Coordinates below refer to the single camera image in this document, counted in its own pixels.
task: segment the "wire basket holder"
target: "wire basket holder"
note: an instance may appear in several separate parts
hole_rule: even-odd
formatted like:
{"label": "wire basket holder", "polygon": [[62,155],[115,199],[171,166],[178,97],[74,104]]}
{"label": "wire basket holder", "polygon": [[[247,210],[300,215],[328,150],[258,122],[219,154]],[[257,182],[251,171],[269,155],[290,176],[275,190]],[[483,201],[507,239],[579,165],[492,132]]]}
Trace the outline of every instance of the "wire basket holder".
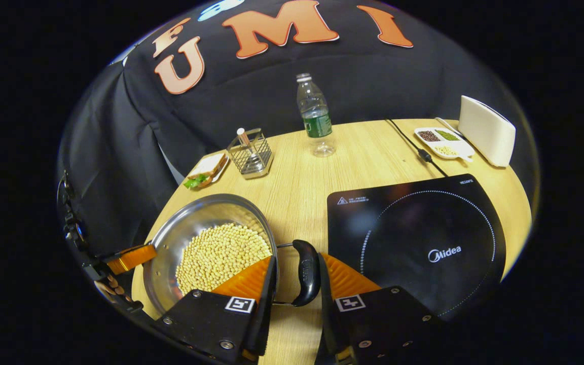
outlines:
{"label": "wire basket holder", "polygon": [[269,173],[273,153],[260,128],[245,131],[249,144],[241,143],[236,136],[227,147],[227,152],[234,161],[243,178],[255,178]]}

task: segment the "white dotted circle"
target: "white dotted circle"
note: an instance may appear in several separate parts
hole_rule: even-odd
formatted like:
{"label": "white dotted circle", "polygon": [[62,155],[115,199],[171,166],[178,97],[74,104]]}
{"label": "white dotted circle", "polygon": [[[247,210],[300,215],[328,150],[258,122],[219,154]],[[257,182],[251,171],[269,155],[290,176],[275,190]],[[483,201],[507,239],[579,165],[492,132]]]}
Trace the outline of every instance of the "white dotted circle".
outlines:
{"label": "white dotted circle", "polygon": [[[495,242],[495,238],[494,238],[493,226],[491,226],[491,222],[488,220],[488,217],[486,217],[486,215],[484,214],[484,212],[482,212],[482,210],[480,210],[478,206],[476,206],[475,204],[473,204],[472,201],[469,201],[468,199],[465,199],[462,196],[457,196],[456,194],[452,194],[450,192],[443,192],[441,190],[423,190],[422,192],[415,192],[415,193],[407,194],[407,195],[405,195],[405,196],[397,199],[393,203],[389,204],[389,206],[387,206],[386,208],[384,208],[384,210],[382,211],[382,213],[380,213],[380,215],[378,215],[378,217],[376,218],[376,220],[379,220],[380,217],[382,217],[382,215],[384,214],[384,212],[386,212],[389,208],[391,208],[391,206],[394,205],[395,203],[398,203],[398,201],[401,201],[401,200],[405,199],[406,197],[414,196],[414,195],[417,195],[417,194],[424,194],[424,193],[446,194],[446,195],[449,195],[449,196],[458,197],[459,199],[461,199],[461,200],[467,202],[468,204],[472,205],[482,215],[482,217],[484,217],[484,220],[488,224],[488,227],[491,229],[491,234],[493,235],[493,258],[491,259],[491,261],[494,261],[494,255],[495,255],[495,250],[496,250],[496,242]],[[362,252],[361,252],[361,254],[359,256],[359,272],[362,275],[364,275],[364,253],[366,252],[367,242],[369,240],[369,236],[370,235],[371,235],[371,230],[368,231],[367,236],[364,238],[364,244],[362,245]],[[470,296],[472,296],[472,294],[474,294],[475,291],[477,291],[477,289],[479,289],[479,287],[482,286],[482,282],[484,282],[484,280],[486,279],[487,276],[488,276],[488,274],[486,273],[486,275],[484,275],[484,278],[479,282],[479,285],[477,285],[477,287],[470,293],[470,295],[468,295],[459,304],[457,304],[454,307],[452,307],[452,308],[446,310],[445,312],[439,314],[439,316],[442,316],[443,314],[446,314],[447,312],[450,312],[450,310],[455,309],[456,307],[459,307],[459,305],[463,304],[464,301],[468,300],[468,298],[470,298]]]}

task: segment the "screw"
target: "screw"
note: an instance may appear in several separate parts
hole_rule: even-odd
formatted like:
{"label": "screw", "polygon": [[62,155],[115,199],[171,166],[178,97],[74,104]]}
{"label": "screw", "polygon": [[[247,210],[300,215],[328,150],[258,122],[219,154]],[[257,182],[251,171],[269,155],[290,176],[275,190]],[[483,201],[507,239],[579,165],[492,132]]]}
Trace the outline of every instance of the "screw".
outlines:
{"label": "screw", "polygon": [[222,347],[225,350],[230,350],[234,348],[234,344],[232,344],[229,341],[220,341],[220,347]]}

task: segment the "induction cooktop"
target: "induction cooktop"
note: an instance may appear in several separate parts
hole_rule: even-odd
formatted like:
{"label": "induction cooktop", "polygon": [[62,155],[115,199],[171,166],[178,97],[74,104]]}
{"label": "induction cooktop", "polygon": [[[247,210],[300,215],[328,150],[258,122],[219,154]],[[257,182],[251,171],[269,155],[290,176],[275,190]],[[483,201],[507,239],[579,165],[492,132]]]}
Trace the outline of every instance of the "induction cooktop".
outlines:
{"label": "induction cooktop", "polygon": [[501,223],[470,174],[335,192],[327,221],[330,255],[382,288],[400,285],[444,321],[501,281]]}

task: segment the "wooden table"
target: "wooden table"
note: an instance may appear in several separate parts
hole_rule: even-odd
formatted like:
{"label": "wooden table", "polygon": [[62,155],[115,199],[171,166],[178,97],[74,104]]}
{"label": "wooden table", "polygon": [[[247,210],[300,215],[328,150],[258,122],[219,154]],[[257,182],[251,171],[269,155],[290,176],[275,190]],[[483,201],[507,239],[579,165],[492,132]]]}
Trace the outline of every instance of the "wooden table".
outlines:
{"label": "wooden table", "polygon": [[[418,127],[442,127],[436,120],[394,120],[412,141],[429,151],[413,134]],[[458,121],[448,121],[454,127]],[[229,193],[252,201],[267,217],[276,243],[306,240],[318,252],[327,252],[326,197],[332,192],[365,189],[439,178],[431,164],[422,161],[416,150],[391,123],[377,120],[333,126],[336,152],[326,158],[313,156],[305,131],[269,136],[274,152],[269,175],[244,180],[232,163],[216,183],[199,191],[180,185],[148,234],[151,240],[165,221],[183,206],[203,196]],[[528,199],[519,179],[508,168],[495,168],[477,153],[473,162],[434,157],[448,175],[471,173],[493,202],[506,240],[504,275],[513,267],[526,242],[532,217]],[[295,250],[278,252],[280,273],[276,299],[292,301],[299,293]],[[153,319],[159,315],[143,286],[143,267],[138,266],[132,282],[132,297],[144,304]],[[262,365],[314,363],[321,335],[320,294],[305,307],[274,305],[271,314],[267,353]]]}

